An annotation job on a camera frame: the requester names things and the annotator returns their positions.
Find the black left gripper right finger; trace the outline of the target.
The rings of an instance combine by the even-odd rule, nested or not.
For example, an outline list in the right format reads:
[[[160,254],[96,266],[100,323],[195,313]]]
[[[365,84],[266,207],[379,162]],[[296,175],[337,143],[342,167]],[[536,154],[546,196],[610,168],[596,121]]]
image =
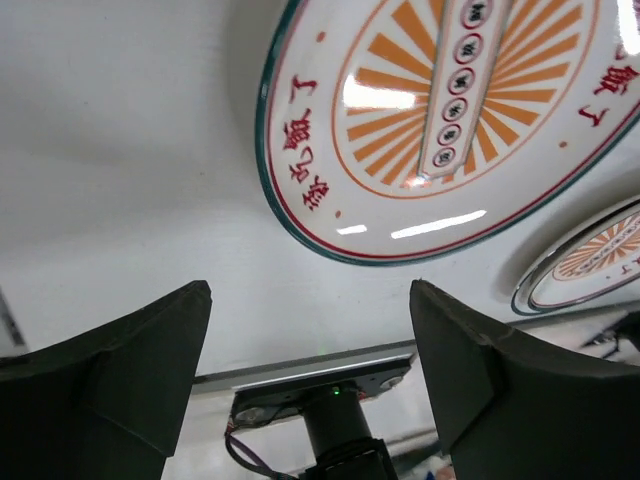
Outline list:
[[[639,370],[563,349],[416,280],[410,314],[460,479],[635,479]]]

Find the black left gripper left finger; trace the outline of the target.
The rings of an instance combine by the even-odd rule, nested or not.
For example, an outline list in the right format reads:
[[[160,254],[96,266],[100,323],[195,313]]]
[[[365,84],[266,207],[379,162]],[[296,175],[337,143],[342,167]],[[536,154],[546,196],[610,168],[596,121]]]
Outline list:
[[[159,479],[212,309],[192,281],[117,320],[1,362],[4,479]]]

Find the orange sunburst plate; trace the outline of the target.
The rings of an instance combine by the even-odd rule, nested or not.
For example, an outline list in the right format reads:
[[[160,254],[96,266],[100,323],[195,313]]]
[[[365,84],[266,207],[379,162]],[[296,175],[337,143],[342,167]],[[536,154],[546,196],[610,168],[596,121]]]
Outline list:
[[[635,1],[289,1],[255,156],[302,245],[395,266],[524,220],[638,120]]]
[[[575,307],[639,279],[639,197],[590,217],[528,268],[511,298],[523,316]]]

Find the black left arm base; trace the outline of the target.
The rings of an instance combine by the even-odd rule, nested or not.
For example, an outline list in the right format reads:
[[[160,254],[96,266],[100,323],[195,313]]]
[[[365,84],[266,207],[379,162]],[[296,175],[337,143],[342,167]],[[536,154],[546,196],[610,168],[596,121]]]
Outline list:
[[[399,384],[412,363],[408,359],[391,360],[244,387],[234,394],[224,433],[226,451],[252,473],[268,479],[293,479],[293,474],[277,471],[260,460],[236,434],[301,417],[315,464],[306,468],[300,479],[396,479],[387,446],[372,436],[361,402]]]

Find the aluminium front rail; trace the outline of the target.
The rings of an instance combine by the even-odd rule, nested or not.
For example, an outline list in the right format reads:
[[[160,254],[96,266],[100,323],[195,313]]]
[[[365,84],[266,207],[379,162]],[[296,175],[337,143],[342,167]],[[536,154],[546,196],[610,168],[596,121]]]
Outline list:
[[[268,385],[279,380],[307,378],[324,373],[342,372],[355,367],[378,365],[391,360],[408,359],[412,363],[416,355],[416,342],[404,340],[256,367],[198,375],[194,379],[191,394],[205,395],[235,391],[244,387]]]

